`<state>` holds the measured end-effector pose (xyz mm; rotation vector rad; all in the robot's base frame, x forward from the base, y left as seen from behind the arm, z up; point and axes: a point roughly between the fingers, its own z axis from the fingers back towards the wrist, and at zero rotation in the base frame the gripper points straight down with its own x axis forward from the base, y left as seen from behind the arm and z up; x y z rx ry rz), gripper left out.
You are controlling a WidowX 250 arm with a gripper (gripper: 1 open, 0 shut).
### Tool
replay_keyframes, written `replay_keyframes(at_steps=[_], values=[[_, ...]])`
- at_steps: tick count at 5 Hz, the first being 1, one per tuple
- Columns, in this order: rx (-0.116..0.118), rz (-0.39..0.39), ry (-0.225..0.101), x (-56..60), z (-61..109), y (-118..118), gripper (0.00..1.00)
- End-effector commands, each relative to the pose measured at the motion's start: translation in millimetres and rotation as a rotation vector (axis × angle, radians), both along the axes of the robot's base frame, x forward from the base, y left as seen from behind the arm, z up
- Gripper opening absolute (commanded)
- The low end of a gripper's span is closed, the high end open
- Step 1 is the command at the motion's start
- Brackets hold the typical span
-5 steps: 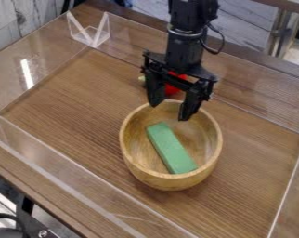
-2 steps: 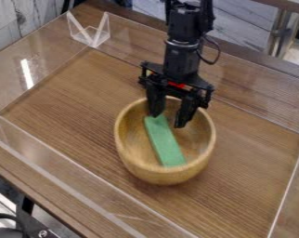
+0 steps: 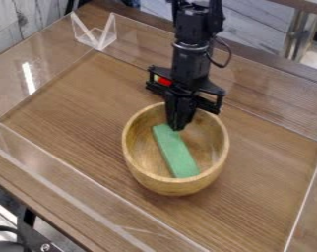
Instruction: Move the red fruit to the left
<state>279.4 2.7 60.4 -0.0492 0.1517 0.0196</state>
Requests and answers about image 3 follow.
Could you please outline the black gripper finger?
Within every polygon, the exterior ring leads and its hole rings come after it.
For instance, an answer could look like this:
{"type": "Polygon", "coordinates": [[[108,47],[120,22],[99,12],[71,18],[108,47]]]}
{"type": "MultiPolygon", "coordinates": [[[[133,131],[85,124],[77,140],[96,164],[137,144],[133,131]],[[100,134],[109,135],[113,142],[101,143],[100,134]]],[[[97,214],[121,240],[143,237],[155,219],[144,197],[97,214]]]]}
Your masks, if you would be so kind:
{"type": "Polygon", "coordinates": [[[186,96],[182,98],[182,122],[180,129],[184,129],[187,125],[192,122],[198,108],[196,99],[192,96],[186,96]]]}
{"type": "Polygon", "coordinates": [[[171,92],[166,92],[166,111],[170,127],[179,130],[179,97],[171,92]]]}

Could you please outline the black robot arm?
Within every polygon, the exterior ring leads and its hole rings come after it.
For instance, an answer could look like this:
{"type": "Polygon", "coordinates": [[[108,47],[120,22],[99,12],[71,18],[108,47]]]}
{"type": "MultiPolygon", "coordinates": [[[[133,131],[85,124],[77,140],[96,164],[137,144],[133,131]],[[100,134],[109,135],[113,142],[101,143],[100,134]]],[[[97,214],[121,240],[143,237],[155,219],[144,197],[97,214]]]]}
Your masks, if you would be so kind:
{"type": "Polygon", "coordinates": [[[198,109],[220,112],[226,90],[208,78],[210,65],[224,68],[211,59],[216,35],[223,31],[222,0],[172,0],[175,41],[172,67],[148,67],[145,88],[164,97],[167,123],[182,131],[198,109]]]}

